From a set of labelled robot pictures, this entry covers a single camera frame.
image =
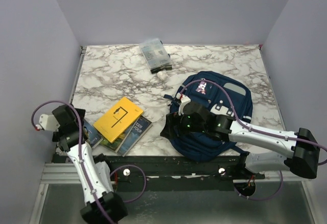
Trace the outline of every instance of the white marble table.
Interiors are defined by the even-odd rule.
[[[131,149],[129,155],[180,155],[159,134],[169,112],[164,94],[174,95],[183,81],[199,71],[214,71],[245,84],[252,93],[252,124],[281,130],[273,92],[258,46],[176,46],[165,45],[173,70],[162,82],[151,74],[137,45],[88,46],[74,93],[73,105],[86,110],[95,122],[123,96],[140,106],[152,128]],[[250,152],[266,150],[238,145]],[[99,145],[94,154],[113,152]],[[221,155],[237,155],[233,150]]]

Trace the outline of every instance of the yellow book cover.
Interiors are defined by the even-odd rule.
[[[123,97],[94,123],[94,127],[113,143],[142,113],[141,108]]]

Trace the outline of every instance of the book cover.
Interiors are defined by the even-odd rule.
[[[83,129],[88,136],[87,142],[90,144],[91,148],[95,148],[102,141],[101,134],[85,119]]]
[[[123,143],[123,141],[127,138],[127,135],[131,132],[133,126],[135,123],[130,125],[121,135],[118,136],[117,139],[113,143],[108,141],[106,138],[103,138],[103,140],[100,142],[100,145],[107,147],[108,149],[117,152],[120,145]]]
[[[148,131],[148,129],[152,126],[152,122],[146,119],[143,116],[137,120],[135,125],[133,126],[131,132],[121,144],[120,148],[118,149],[117,153],[125,156],[129,150],[135,145],[136,142]]]
[[[114,143],[118,136],[134,123],[142,113],[141,108],[123,97],[94,123],[94,127],[104,138]]]

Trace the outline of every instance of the backpack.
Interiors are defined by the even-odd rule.
[[[227,91],[239,118],[244,122],[251,122],[253,103],[251,91],[245,85],[215,72],[199,72],[198,74],[189,76],[179,87],[177,93],[189,82],[194,80],[202,81],[191,84],[183,92],[183,94],[187,95],[192,101],[205,106],[214,114],[233,116],[225,94],[218,87],[205,82],[205,80],[213,81]],[[177,112],[179,108],[178,100],[169,95],[165,95],[164,98],[172,100],[169,110],[170,113]],[[181,135],[176,128],[175,130],[176,134],[179,136],[170,140],[173,147],[183,156],[197,162],[210,161],[228,149],[234,149],[239,153],[245,153],[245,151],[236,146],[235,142],[225,143],[213,140],[205,134],[198,132]]]

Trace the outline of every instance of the white wall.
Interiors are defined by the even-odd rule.
[[[288,0],[57,0],[82,45],[261,44]]]
[[[327,146],[327,0],[289,0],[263,46],[287,129],[306,127]],[[326,153],[320,153],[320,160]],[[327,209],[327,166],[313,181]]]
[[[55,0],[0,2],[0,222],[21,224],[54,147],[31,113],[50,99],[68,101],[80,47]]]

